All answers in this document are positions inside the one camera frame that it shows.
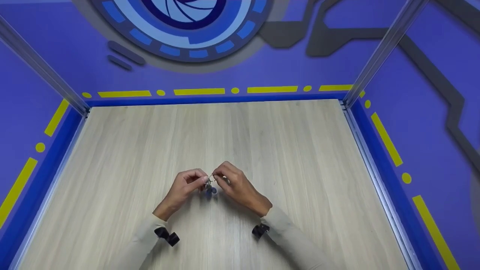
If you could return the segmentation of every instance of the keychain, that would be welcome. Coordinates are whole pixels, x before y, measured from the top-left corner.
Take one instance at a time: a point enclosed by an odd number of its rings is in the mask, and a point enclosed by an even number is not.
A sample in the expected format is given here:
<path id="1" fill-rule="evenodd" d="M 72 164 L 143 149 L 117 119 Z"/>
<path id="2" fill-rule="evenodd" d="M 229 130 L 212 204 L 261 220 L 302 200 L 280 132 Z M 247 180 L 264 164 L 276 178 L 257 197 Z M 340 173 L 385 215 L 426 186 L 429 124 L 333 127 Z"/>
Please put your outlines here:
<path id="1" fill-rule="evenodd" d="M 210 179 L 211 177 L 213 178 L 213 174 L 208 177 L 208 180 L 205 183 L 205 185 L 203 186 L 202 190 L 205 190 L 205 197 L 207 199 L 211 199 L 212 197 L 214 199 L 217 199 L 218 191 L 215 187 L 212 186 L 213 182 L 216 181 L 216 179 L 214 178 L 213 180 L 211 180 Z M 223 176 L 222 179 L 225 182 L 227 182 L 228 185 L 230 185 L 230 180 L 228 180 L 227 177 Z"/>
<path id="2" fill-rule="evenodd" d="M 208 177 L 208 180 L 207 180 L 207 182 L 205 183 L 205 186 L 204 186 L 205 197 L 207 199 L 211 199 L 212 196 L 213 196 L 216 199 L 216 196 L 217 196 L 218 192 L 217 192 L 216 188 L 212 186 L 213 181 L 215 181 L 215 179 L 211 180 L 210 177 L 213 177 L 213 175 L 210 175 Z"/>

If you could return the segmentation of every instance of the finger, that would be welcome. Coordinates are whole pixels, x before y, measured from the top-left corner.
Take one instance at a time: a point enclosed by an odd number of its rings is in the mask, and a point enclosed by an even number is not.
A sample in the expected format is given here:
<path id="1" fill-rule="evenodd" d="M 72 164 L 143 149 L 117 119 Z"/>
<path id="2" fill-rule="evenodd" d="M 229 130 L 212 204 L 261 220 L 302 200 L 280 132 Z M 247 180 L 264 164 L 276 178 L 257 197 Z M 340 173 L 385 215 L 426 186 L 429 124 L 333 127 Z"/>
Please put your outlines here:
<path id="1" fill-rule="evenodd" d="M 225 179 L 217 175 L 214 175 L 213 177 L 215 178 L 217 184 L 227 193 L 227 195 L 231 194 L 232 188 L 227 184 Z"/>
<path id="2" fill-rule="evenodd" d="M 218 168 L 216 168 L 213 173 L 214 176 L 226 176 L 228 179 L 232 180 L 234 179 L 235 172 L 230 170 L 227 166 L 224 164 L 221 164 Z"/>
<path id="3" fill-rule="evenodd" d="M 179 176 L 185 181 L 187 181 L 189 178 L 200 178 L 202 176 L 207 176 L 207 174 L 202 170 L 202 169 L 192 169 L 184 172 L 179 172 Z"/>
<path id="4" fill-rule="evenodd" d="M 241 173 L 241 170 L 239 168 L 235 167 L 235 165 L 233 165 L 229 161 L 224 161 L 223 165 L 225 165 L 227 168 L 229 168 L 232 172 Z"/>
<path id="5" fill-rule="evenodd" d="M 202 176 L 201 178 L 198 178 L 197 180 L 187 184 L 185 186 L 185 189 L 187 189 L 187 192 L 188 193 L 191 193 L 192 191 L 194 191 L 195 189 L 197 188 L 201 188 L 208 180 L 208 176 L 205 175 L 205 176 Z"/>

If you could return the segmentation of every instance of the hand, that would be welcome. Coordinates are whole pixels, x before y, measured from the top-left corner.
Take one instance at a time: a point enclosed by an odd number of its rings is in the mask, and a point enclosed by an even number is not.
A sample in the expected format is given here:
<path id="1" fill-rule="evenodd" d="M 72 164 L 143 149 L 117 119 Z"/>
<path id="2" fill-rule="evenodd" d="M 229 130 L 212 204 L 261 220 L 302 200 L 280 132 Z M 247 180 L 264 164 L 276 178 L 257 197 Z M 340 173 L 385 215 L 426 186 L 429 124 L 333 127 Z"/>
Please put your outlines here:
<path id="1" fill-rule="evenodd" d="M 201 188 L 208 179 L 208 175 L 201 169 L 179 172 L 169 192 L 162 202 L 155 208 L 153 214 L 159 219 L 167 221 L 188 199 L 188 196 L 197 188 Z"/>
<path id="2" fill-rule="evenodd" d="M 253 187 L 241 170 L 230 162 L 223 162 L 213 171 L 213 176 L 229 197 L 259 217 L 264 217 L 272 208 L 272 203 Z M 230 181 L 230 185 L 222 178 L 223 176 Z"/>

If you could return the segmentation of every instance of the yellow stripe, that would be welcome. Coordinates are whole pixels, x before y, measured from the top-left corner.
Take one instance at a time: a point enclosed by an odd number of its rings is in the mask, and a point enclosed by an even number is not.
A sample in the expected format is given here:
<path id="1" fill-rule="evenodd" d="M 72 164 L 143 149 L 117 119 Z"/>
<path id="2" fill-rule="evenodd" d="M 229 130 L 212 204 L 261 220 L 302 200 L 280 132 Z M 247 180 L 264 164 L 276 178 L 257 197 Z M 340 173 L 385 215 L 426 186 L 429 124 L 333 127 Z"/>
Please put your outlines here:
<path id="1" fill-rule="evenodd" d="M 150 91 L 148 90 L 139 90 L 139 91 L 107 91 L 99 92 L 98 95 L 101 98 L 131 98 L 131 97 L 151 97 Z"/>
<path id="2" fill-rule="evenodd" d="M 13 183 L 12 188 L 8 192 L 7 197 L 3 201 L 3 203 L 0 206 L 0 228 L 3 226 L 5 221 L 7 220 L 8 215 L 10 214 L 10 211 L 12 210 L 13 206 L 15 205 L 15 202 L 17 201 L 18 197 L 20 196 L 20 193 L 25 187 L 25 184 L 28 181 L 28 178 L 30 178 L 30 175 L 32 174 L 33 170 L 35 169 L 35 166 L 37 164 L 37 160 L 33 158 L 28 158 L 27 162 L 25 163 L 24 168 L 20 172 L 20 174 L 17 177 L 17 180 L 15 183 Z"/>
<path id="3" fill-rule="evenodd" d="M 320 86 L 318 91 L 348 91 L 352 89 L 353 85 L 329 85 L 329 86 Z"/>
<path id="4" fill-rule="evenodd" d="M 263 86 L 263 87 L 249 87 L 247 93 L 286 93 L 296 92 L 298 86 Z"/>
<path id="5" fill-rule="evenodd" d="M 390 157 L 392 158 L 392 161 L 395 164 L 395 166 L 398 167 L 402 165 L 403 163 L 402 158 L 398 154 L 395 146 L 393 145 L 392 140 L 390 139 L 390 136 L 385 130 L 385 127 L 382 124 L 382 121 L 380 121 L 380 118 L 378 117 L 376 112 L 372 114 L 371 119 L 373 121 L 373 124 L 377 128 L 378 134 L 380 135 L 380 138 L 384 142 L 385 148 L 387 148 L 387 151 L 390 154 Z"/>
<path id="6" fill-rule="evenodd" d="M 68 101 L 67 100 L 62 100 L 60 103 L 60 106 L 57 108 L 57 111 L 53 114 L 52 119 L 47 125 L 47 128 L 45 129 L 45 134 L 48 136 L 52 137 L 53 134 L 55 133 L 55 130 L 57 129 L 57 126 L 59 125 L 63 115 L 68 109 Z"/>
<path id="7" fill-rule="evenodd" d="M 418 195 L 413 197 L 412 199 L 413 199 L 413 203 L 415 203 L 415 206 L 417 207 L 417 210 L 419 211 L 421 218 L 423 219 L 423 222 L 425 223 L 425 226 L 427 227 L 428 232 L 432 236 L 433 242 L 437 246 L 437 249 L 440 252 L 440 255 L 444 259 L 444 262 L 447 268 L 449 270 L 460 269 L 460 267 L 456 263 L 455 258 L 453 257 L 452 252 L 448 248 L 444 237 L 440 233 L 440 230 L 438 229 L 437 224 L 435 224 L 435 221 L 433 220 L 433 217 L 430 214 L 430 211 L 428 211 L 428 208 L 425 205 L 423 198 L 420 195 Z"/>
<path id="8" fill-rule="evenodd" d="M 175 89 L 173 93 L 175 93 L 176 96 L 223 95 L 225 94 L 225 88 Z"/>

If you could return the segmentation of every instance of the forearm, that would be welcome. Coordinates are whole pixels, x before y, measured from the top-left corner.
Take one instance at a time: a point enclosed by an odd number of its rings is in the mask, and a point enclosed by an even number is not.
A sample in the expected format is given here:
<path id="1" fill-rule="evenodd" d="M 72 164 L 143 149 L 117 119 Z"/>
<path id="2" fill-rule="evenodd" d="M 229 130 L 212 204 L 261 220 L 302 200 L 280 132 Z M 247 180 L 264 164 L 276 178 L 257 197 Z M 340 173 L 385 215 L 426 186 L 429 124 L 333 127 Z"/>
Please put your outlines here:
<path id="1" fill-rule="evenodd" d="M 147 255 L 152 251 L 158 241 L 154 230 L 166 227 L 167 222 L 150 214 L 142 222 L 128 245 L 123 248 L 108 264 L 109 270 L 135 270 L 139 269 Z"/>
<path id="2" fill-rule="evenodd" d="M 269 226 L 268 236 L 282 248 L 301 270 L 331 270 L 334 265 L 325 254 L 296 227 L 278 207 L 261 218 Z"/>

